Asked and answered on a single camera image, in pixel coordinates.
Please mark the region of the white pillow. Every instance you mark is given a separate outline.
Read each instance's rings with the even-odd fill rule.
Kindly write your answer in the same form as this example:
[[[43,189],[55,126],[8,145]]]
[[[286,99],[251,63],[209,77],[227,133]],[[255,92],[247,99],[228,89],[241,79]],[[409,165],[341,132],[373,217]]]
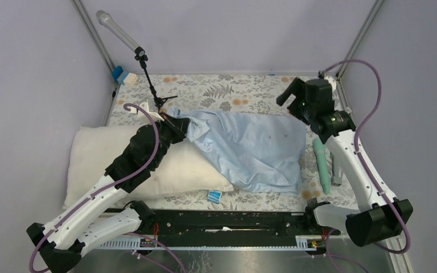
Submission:
[[[79,129],[71,148],[64,209],[92,189],[105,168],[123,153],[137,130],[134,125]],[[123,206],[131,200],[171,197],[197,190],[230,192],[233,185],[192,143],[184,140],[173,144],[151,177],[113,207]]]

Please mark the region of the light blue pillowcase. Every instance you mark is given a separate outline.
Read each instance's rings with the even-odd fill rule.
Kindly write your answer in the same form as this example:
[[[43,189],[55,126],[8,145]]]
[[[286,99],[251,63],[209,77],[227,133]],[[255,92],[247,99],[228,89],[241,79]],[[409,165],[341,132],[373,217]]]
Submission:
[[[254,193],[299,192],[307,134],[298,119],[177,108],[168,114],[190,120],[187,139],[234,186]]]

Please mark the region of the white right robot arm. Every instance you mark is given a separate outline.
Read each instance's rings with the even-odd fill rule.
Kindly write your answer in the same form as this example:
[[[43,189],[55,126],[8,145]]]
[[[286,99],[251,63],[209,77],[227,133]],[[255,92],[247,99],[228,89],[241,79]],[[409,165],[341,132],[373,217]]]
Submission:
[[[347,233],[360,247],[408,235],[411,202],[398,199],[386,185],[364,151],[350,115],[335,109],[332,93],[332,85],[326,79],[303,81],[296,77],[276,100],[282,106],[294,96],[287,108],[289,113],[308,125],[338,159],[357,200],[357,210],[327,202],[308,205],[303,220],[305,230],[318,234],[325,227],[336,229]]]

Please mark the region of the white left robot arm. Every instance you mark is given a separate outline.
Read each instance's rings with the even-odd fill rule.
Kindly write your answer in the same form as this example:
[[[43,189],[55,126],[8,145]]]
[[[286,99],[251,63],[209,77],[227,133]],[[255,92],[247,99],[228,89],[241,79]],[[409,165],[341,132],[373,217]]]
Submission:
[[[131,137],[123,153],[116,157],[95,185],[74,205],[54,220],[33,223],[26,232],[35,245],[29,269],[35,272],[34,259],[40,255],[44,272],[68,272],[88,252],[120,235],[150,232],[152,211],[142,201],[115,216],[94,221],[111,205],[126,197],[151,177],[172,144],[184,140],[190,120],[165,113],[162,120],[142,126]]]

